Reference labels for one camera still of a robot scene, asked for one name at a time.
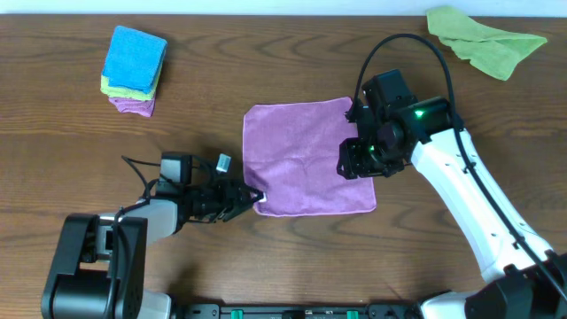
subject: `towel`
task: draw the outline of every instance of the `towel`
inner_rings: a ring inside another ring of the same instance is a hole
[[[105,93],[108,97],[125,97],[133,98],[140,101],[149,101],[153,99],[156,94],[156,88],[158,88],[159,75],[161,74],[161,66],[159,67],[158,76],[156,81],[153,83],[149,93],[143,93],[142,91],[128,88],[114,88],[109,85],[109,79],[101,75],[100,76],[100,91]]]
[[[111,87],[150,93],[154,82],[157,82],[166,47],[164,39],[117,26],[106,55],[103,76],[109,79]]]
[[[548,40],[487,27],[451,6],[427,11],[427,26],[460,59],[480,71],[506,81],[520,61]]]
[[[137,113],[145,117],[151,117],[156,105],[155,98],[149,101],[138,101],[133,98],[110,97],[108,100],[116,106],[120,113]]]
[[[338,146],[357,136],[345,120],[349,97],[291,105],[256,105],[244,119],[246,184],[264,192],[258,214],[305,216],[374,210],[371,178],[337,174]]]

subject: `blue cloth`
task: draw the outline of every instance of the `blue cloth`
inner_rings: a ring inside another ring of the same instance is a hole
[[[149,93],[159,76],[167,41],[129,27],[114,29],[103,75],[109,86]]]

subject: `yellow-green cloth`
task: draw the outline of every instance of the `yellow-green cloth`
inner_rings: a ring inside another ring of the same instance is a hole
[[[139,101],[149,101],[153,99],[158,87],[159,75],[161,74],[161,66],[159,66],[158,76],[151,87],[149,93],[143,93],[137,89],[117,88],[108,85],[109,79],[104,75],[100,75],[100,91],[105,93],[108,97],[126,97],[133,98]]]
[[[520,61],[548,40],[487,27],[452,6],[427,11],[427,27],[460,59],[480,71],[506,81]]]

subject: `white background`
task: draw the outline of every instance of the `white background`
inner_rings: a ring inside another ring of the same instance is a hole
[[[0,0],[0,13],[423,15],[443,4],[471,16],[567,17],[567,0]]]

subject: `wooden tabletop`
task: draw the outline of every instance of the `wooden tabletop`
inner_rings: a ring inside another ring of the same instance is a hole
[[[458,113],[485,164],[522,216],[565,252],[567,20],[479,21],[549,42],[501,82],[442,46],[424,17],[0,16],[0,317],[40,316],[68,214],[136,201],[142,184],[122,154],[214,160],[226,152],[240,161],[250,107],[351,96],[366,55],[395,33],[425,35],[443,50]],[[118,113],[99,91],[116,25],[168,40],[150,119]],[[439,63],[420,43],[387,45],[367,78],[392,68],[420,99],[446,95]],[[183,302],[365,304],[483,286],[453,217],[414,169],[374,183],[370,214],[250,211],[187,225],[148,248],[145,287]]]

